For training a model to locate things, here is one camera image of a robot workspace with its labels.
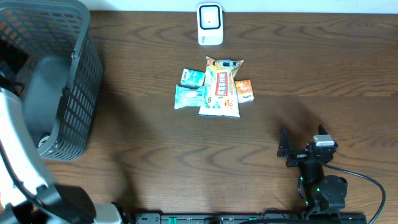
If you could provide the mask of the white barcode scanner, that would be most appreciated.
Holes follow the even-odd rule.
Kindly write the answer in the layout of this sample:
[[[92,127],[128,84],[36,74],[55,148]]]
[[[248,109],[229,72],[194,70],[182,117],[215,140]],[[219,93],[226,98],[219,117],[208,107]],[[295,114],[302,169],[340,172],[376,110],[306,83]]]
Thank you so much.
[[[198,43],[202,46],[223,43],[223,8],[218,3],[203,3],[197,7]]]

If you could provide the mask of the orange tissue pack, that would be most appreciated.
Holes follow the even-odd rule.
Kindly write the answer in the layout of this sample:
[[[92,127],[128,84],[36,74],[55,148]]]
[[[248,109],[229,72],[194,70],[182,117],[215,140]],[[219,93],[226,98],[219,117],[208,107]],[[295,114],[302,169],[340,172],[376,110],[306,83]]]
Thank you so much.
[[[238,103],[249,103],[254,101],[254,93],[250,80],[235,81]]]

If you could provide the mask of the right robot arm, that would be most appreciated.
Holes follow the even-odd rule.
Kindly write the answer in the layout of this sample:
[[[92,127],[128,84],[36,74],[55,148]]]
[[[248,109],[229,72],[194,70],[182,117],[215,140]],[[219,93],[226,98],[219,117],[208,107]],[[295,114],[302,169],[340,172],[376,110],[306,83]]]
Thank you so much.
[[[298,192],[307,208],[300,217],[309,220],[317,215],[338,215],[345,208],[348,184],[336,175],[325,175],[323,166],[333,159],[338,144],[322,125],[305,149],[294,149],[285,129],[280,131],[277,157],[286,159],[287,167],[298,167]]]

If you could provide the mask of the mint green wipes pack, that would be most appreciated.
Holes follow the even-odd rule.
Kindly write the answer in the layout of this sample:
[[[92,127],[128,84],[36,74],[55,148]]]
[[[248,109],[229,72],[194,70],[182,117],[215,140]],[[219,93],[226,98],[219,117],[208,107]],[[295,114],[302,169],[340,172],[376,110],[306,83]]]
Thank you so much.
[[[176,85],[174,109],[184,107],[201,107],[205,105],[206,87],[197,89]]]

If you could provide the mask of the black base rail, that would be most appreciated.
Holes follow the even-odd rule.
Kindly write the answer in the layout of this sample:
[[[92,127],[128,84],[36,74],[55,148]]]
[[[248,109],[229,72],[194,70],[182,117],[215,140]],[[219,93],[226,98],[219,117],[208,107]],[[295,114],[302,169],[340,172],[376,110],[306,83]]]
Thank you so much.
[[[331,223],[331,224],[366,224],[363,215],[323,214],[303,215],[270,212],[261,214],[159,214],[136,213],[133,215],[137,224],[263,224],[263,223]]]

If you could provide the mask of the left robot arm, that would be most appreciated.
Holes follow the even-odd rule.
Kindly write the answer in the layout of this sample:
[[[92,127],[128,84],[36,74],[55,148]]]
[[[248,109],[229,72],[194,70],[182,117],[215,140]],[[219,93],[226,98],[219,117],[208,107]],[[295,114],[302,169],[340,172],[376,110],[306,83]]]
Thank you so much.
[[[13,79],[27,59],[1,41],[1,223],[130,223],[117,205],[95,204],[81,187],[59,184],[41,160]]]

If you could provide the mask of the teal white tissue pack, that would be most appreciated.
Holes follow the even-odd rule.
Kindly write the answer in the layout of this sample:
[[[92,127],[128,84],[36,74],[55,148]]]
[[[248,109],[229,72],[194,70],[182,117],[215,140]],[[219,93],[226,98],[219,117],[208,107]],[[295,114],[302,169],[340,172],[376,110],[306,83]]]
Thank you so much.
[[[192,88],[199,88],[203,86],[205,82],[205,73],[196,71],[196,70],[190,70],[187,68],[183,69],[182,72],[182,77],[180,84],[183,86],[187,87],[192,87]]]

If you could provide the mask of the large beige snack bag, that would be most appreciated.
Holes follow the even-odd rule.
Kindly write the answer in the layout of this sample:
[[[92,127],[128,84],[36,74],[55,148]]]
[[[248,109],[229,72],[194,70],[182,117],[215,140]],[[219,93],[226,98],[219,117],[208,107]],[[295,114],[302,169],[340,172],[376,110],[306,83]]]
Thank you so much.
[[[240,118],[238,96],[234,78],[243,60],[206,57],[204,87],[205,102],[200,107],[200,116],[224,116]]]

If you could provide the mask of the grey plastic shopping basket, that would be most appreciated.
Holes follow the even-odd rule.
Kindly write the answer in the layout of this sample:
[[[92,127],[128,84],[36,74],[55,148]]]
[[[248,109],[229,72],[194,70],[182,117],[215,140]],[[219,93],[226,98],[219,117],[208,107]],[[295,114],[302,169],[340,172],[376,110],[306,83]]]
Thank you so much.
[[[17,74],[31,139],[44,159],[71,161],[88,143],[103,82],[80,1],[2,1],[1,39],[28,60]]]

